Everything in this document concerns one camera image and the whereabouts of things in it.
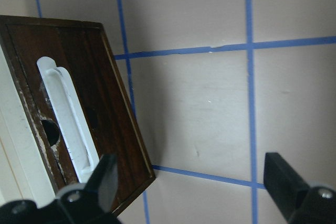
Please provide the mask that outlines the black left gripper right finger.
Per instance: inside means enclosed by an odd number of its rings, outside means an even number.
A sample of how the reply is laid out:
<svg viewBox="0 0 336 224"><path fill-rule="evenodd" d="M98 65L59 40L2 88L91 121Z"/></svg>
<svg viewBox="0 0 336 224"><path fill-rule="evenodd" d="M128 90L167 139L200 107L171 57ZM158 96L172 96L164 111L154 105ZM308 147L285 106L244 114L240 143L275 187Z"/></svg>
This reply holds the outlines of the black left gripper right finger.
<svg viewBox="0 0 336 224"><path fill-rule="evenodd" d="M265 154L264 187L283 216L292 216L310 189L306 181L276 152Z"/></svg>

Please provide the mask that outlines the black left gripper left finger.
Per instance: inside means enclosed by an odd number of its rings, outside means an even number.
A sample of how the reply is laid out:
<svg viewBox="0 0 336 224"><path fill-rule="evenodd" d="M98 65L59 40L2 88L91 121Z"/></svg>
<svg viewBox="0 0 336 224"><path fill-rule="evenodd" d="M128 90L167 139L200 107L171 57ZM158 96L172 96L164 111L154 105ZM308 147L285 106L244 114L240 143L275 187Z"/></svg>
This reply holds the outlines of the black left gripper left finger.
<svg viewBox="0 0 336 224"><path fill-rule="evenodd" d="M90 178L84 191L96 195L99 207L110 212L118 190L118 165L115 154L104 154Z"/></svg>

